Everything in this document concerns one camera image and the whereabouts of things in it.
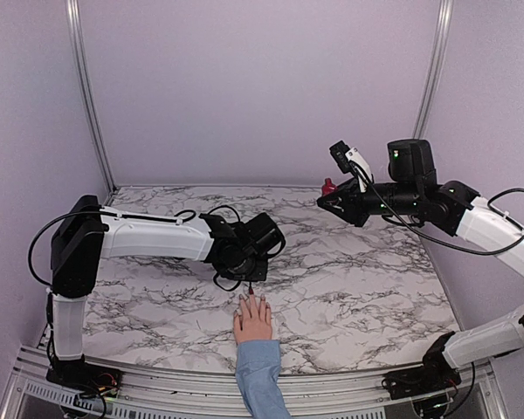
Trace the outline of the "red nail polish bottle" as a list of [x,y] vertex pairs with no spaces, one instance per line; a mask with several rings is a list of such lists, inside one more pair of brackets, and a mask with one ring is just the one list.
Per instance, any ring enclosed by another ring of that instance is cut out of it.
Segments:
[[321,192],[324,196],[334,193],[337,190],[336,185],[333,183],[331,178],[326,178],[324,184],[321,187]]

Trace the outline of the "blue shirt sleeve forearm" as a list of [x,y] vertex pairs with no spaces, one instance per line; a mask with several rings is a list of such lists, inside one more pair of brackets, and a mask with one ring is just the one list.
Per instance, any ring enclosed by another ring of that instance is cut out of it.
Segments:
[[252,418],[291,418],[279,389],[279,342],[255,340],[238,345],[236,381]]

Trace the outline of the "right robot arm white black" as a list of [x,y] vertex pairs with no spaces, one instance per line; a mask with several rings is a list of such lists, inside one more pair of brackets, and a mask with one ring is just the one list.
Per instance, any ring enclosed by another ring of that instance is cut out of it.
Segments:
[[[318,206],[355,227],[362,227],[370,216],[389,219],[411,232],[430,223],[472,244],[467,253],[494,256],[524,278],[523,225],[462,182],[439,184],[428,141],[391,141],[387,149],[391,180],[376,183],[356,148],[344,141],[331,146],[329,152],[340,171],[352,177],[338,186],[326,180]],[[484,325],[438,338],[417,369],[415,383],[432,391],[450,370],[522,348],[524,305]]]

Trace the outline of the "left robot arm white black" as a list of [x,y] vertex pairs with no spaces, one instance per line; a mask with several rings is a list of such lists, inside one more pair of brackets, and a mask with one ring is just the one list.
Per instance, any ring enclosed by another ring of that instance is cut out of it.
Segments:
[[101,259],[186,259],[210,264],[218,278],[253,283],[265,280],[270,259],[286,244],[266,213],[234,223],[193,211],[154,216],[101,206],[95,196],[82,196],[58,223],[51,242],[53,348],[60,376],[74,388],[93,380],[82,361],[82,328]]

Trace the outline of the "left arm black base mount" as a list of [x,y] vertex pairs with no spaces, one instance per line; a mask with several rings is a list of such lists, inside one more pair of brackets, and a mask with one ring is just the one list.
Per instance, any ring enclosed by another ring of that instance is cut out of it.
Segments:
[[120,389],[122,372],[86,361],[82,355],[75,361],[61,361],[54,352],[52,341],[46,349],[49,369],[46,380],[63,387],[83,391],[85,396],[116,396]]

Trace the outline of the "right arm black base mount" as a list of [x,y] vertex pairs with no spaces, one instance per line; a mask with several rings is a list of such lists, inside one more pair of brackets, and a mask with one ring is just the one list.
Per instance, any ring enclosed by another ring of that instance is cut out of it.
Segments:
[[390,371],[383,376],[382,386],[392,400],[425,395],[458,386],[462,380],[455,367],[443,356],[445,345],[455,332],[438,337],[422,358],[422,365]]

